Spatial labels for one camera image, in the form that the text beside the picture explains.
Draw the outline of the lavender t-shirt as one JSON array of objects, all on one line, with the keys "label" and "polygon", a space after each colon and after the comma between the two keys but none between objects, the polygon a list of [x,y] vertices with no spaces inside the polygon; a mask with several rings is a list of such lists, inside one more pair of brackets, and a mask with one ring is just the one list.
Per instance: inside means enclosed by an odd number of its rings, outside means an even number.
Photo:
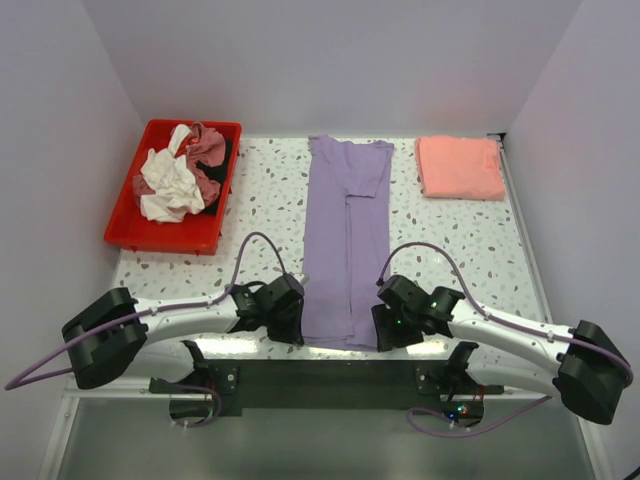
[{"label": "lavender t-shirt", "polygon": [[376,280],[390,252],[394,146],[309,139],[301,329],[312,346],[375,350]]}]

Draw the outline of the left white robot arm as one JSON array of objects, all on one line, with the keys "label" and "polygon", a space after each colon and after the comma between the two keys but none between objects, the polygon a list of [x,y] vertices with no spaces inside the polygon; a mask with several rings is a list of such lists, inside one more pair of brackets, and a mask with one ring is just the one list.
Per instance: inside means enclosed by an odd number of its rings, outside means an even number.
[{"label": "left white robot arm", "polygon": [[134,298],[113,288],[62,328],[76,386],[91,390],[122,376],[185,379],[201,358],[190,336],[253,332],[265,328],[281,343],[300,345],[305,274],[283,274],[272,282],[234,285],[218,294],[189,299]]}]

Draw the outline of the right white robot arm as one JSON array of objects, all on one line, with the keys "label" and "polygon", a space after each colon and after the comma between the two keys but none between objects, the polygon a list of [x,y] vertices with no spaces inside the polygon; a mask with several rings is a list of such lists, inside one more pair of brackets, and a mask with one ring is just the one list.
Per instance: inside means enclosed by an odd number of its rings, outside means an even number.
[{"label": "right white robot arm", "polygon": [[379,350],[417,345],[427,335],[455,341],[448,359],[427,375],[442,392],[514,387],[557,398],[592,423],[612,423],[631,373],[600,326],[538,323],[488,309],[468,292],[442,286],[426,292],[401,275],[377,286]]}]

